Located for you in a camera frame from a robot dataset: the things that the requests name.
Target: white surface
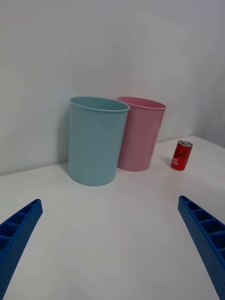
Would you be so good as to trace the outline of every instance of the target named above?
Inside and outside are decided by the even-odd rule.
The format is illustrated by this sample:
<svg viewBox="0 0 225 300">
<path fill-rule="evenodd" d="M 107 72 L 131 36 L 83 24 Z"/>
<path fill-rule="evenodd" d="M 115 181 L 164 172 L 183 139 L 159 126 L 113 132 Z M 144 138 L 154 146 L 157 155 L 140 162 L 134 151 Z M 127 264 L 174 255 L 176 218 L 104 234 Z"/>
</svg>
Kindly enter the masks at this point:
<svg viewBox="0 0 225 300">
<path fill-rule="evenodd" d="M 197 132 L 222 99 L 223 2 L 2 0 L 0 174 L 66 160 L 72 96 L 152 98 L 160 140 Z"/>
<path fill-rule="evenodd" d="M 156 145 L 150 169 L 118 169 L 101 187 L 65 165 L 0 178 L 0 223 L 35 198 L 44 213 L 4 300 L 216 300 L 177 210 L 186 195 L 225 223 L 225 149 L 197 137 L 183 172 L 168 164 L 177 140 Z"/>
</svg>

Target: white wall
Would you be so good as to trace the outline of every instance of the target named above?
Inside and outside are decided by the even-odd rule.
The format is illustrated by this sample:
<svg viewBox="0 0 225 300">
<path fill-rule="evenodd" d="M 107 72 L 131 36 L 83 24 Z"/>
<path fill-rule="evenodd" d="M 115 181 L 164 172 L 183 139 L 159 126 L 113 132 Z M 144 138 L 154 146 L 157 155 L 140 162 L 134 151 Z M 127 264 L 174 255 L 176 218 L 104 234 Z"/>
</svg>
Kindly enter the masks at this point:
<svg viewBox="0 0 225 300">
<path fill-rule="evenodd" d="M 76 95 L 158 100 L 160 140 L 194 133 L 201 76 L 221 69 L 221 1 L 1 1 L 0 174 L 67 159 Z"/>
</svg>

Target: can label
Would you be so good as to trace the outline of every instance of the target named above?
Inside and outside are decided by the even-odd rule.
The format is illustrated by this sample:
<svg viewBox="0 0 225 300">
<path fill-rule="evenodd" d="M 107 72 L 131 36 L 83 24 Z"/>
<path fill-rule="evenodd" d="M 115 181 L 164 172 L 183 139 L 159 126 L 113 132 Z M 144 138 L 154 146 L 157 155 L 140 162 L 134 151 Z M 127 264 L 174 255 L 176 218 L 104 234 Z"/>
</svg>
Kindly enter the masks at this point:
<svg viewBox="0 0 225 300">
<path fill-rule="evenodd" d="M 177 171 L 183 171 L 185 169 L 192 146 L 193 145 L 190 142 L 178 141 L 172 158 L 171 168 Z"/>
</svg>

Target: white table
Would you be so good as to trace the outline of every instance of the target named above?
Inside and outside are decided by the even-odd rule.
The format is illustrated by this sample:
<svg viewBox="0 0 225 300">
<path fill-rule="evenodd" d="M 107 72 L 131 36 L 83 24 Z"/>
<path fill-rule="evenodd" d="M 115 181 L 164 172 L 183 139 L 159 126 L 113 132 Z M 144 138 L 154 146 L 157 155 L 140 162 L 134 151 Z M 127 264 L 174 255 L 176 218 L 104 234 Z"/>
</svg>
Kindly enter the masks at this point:
<svg viewBox="0 0 225 300">
<path fill-rule="evenodd" d="M 182 139 L 194 145 L 184 172 L 168 166 L 172 140 L 149 170 L 101 187 L 66 165 L 0 177 L 0 223 L 35 198 L 44 210 L 4 300 L 217 300 L 177 205 L 186 195 L 225 223 L 225 149 Z"/>
</svg>

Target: blue plastic part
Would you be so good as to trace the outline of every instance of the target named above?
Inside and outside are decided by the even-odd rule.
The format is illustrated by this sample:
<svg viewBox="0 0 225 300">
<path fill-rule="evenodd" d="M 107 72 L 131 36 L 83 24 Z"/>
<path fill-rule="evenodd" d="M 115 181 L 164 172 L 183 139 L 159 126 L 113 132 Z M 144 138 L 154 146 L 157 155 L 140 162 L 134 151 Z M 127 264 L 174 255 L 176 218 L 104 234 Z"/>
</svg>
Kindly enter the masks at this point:
<svg viewBox="0 0 225 300">
<path fill-rule="evenodd" d="M 185 196 L 179 197 L 178 210 L 220 300 L 225 300 L 225 225 Z"/>
<path fill-rule="evenodd" d="M 42 212 L 36 199 L 0 225 L 0 300 Z"/>
</svg>

